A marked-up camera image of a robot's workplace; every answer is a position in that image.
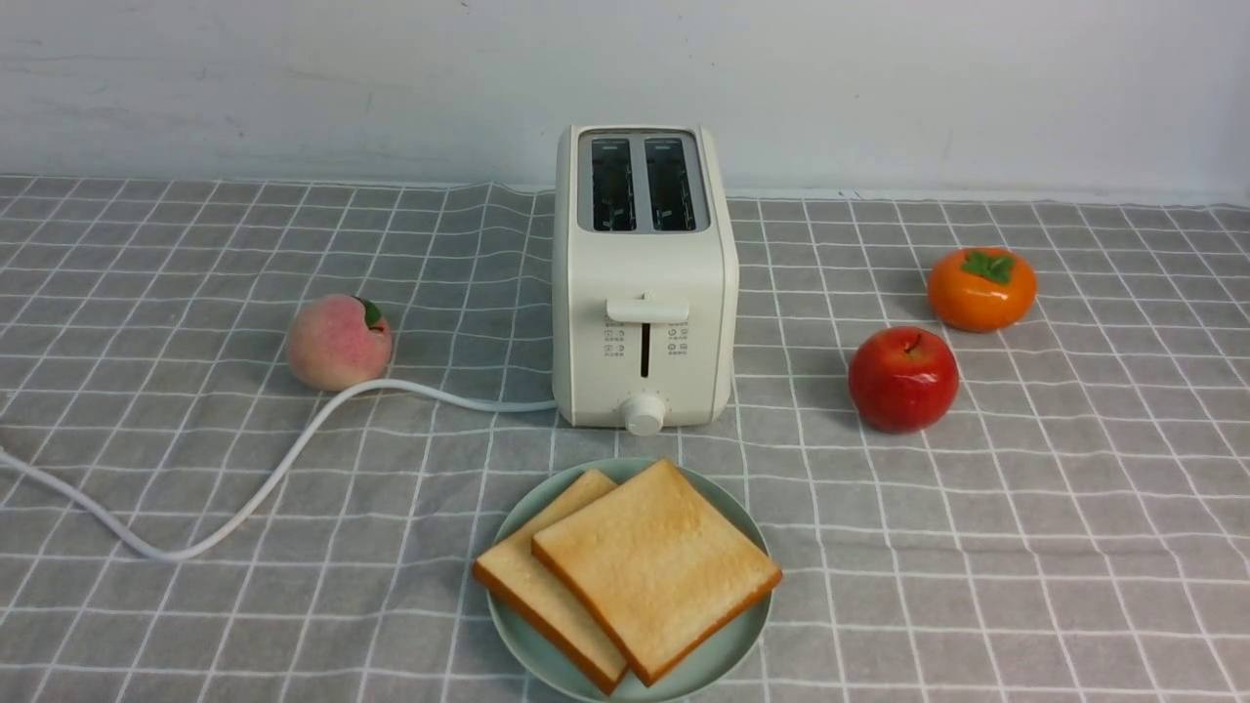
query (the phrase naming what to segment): fake peach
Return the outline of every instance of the fake peach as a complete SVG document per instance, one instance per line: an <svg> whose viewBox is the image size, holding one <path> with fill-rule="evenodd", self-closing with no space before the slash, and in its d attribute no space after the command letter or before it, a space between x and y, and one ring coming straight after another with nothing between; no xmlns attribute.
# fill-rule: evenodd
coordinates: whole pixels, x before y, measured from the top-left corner
<svg viewBox="0 0 1250 703"><path fill-rule="evenodd" d="M326 295L291 321L286 363L304 384L338 393L380 378L391 344L391 328L378 305L354 295Z"/></svg>

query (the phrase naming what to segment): white cord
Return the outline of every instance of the white cord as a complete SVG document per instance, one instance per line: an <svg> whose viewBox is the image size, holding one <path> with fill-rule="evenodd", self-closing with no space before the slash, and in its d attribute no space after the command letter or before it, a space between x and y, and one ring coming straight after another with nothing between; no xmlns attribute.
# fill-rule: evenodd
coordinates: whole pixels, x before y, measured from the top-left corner
<svg viewBox="0 0 1250 703"><path fill-rule="evenodd" d="M74 488L72 485L62 482L61 479L51 474L48 474L46 472L36 469L35 467L31 467L30 464L10 455L2 448L0 448L0 459L4 459L19 473L34 480L38 480L39 483L51 488L52 490L56 490L58 493L64 494L70 500L74 500L75 503L90 510L96 518L100 519L100 522L102 522L109 529L116 533L122 542L132 547L140 554L162 562L182 562L198 557L204 552L211 549L219 542L225 539L226 535L234 532L235 528L238 528L245 519L248 519L248 517L251 515L251 513L256 509L256 505L260 505L265 500L265 498L269 497L269 494L274 490L274 487L278 485L278 482L282 480L282 477L286 475L286 472L290 470L291 464L295 463L295 459L300 455L300 452L302 452L304 447L309 443L310 439L312 439L312 433L315 433L316 429L321 427L321 423L324 423L326 418L329 418L330 414L339 408L339 405L342 405L345 402L348 402L355 395L379 388L394 388L398 390L408 390L410 393L416 393L420 395L434 398L435 400L442 400L452 405L459 405L461 408L466 408L470 410L482 410L486 413L535 413L540 410L550 410L556 407L554 400L544 400L539 403L494 403L489 400L471 400L451 395L450 393L439 390L436 388L430 388L429 385L422 385L419 383L398 380L398 379L375 379L352 385L351 388L348 388L346 390L342 390L338 395L331 398L330 402L326 403L324 408L321 408L321 410L316 414L316 417L312 418L312 422L309 423L306 428L304 428L302 433L300 433L300 437L295 440L295 444L291 445L290 450L286 453L286 457L284 457L282 460L278 464L278 468L274 469L274 473L270 474L269 480L266 480L265 484L261 485L259 490L256 490L256 494L251 497L251 500L249 500L248 504L244 505L242 509L240 509L239 513L235 514L235 517L230 518L230 520L226 522L226 524L218 528L216 532L204 538L199 543L192 544L186 549L180 549L178 552L165 552L164 549L158 549L156 547L152 547L151 544L144 542L135 533L130 532L130 529L126 525L121 524L121 522L118 518L109 514L108 510L105 510L99 503L92 500L89 495L86 495L81 490Z"/></svg>

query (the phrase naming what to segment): toaster knob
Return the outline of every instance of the toaster knob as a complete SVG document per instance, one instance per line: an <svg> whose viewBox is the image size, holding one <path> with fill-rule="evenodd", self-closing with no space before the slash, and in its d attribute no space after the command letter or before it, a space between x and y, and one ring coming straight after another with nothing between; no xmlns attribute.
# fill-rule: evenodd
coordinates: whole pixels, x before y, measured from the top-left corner
<svg viewBox="0 0 1250 703"><path fill-rule="evenodd" d="M636 435L660 432L660 428L664 427L665 412L664 400L654 395L635 395L621 405L621 414L625 415L625 429Z"/></svg>

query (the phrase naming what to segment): red apple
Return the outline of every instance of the red apple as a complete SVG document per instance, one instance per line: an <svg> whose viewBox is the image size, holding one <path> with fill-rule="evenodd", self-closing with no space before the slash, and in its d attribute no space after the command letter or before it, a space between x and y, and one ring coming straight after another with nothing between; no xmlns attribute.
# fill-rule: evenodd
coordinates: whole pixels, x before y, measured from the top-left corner
<svg viewBox="0 0 1250 703"><path fill-rule="evenodd" d="M959 365L946 341L916 326L886 328L864 340L846 370L851 403L869 425L890 433L924 429L959 393Z"/></svg>

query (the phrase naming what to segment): white toaster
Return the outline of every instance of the white toaster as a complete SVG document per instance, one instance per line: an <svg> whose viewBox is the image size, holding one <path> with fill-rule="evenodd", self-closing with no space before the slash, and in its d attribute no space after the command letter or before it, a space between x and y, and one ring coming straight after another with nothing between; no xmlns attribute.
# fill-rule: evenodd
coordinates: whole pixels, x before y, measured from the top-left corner
<svg viewBox="0 0 1250 703"><path fill-rule="evenodd" d="M708 130L570 126L552 236L551 388L564 419L648 435L720 417L739 269Z"/></svg>

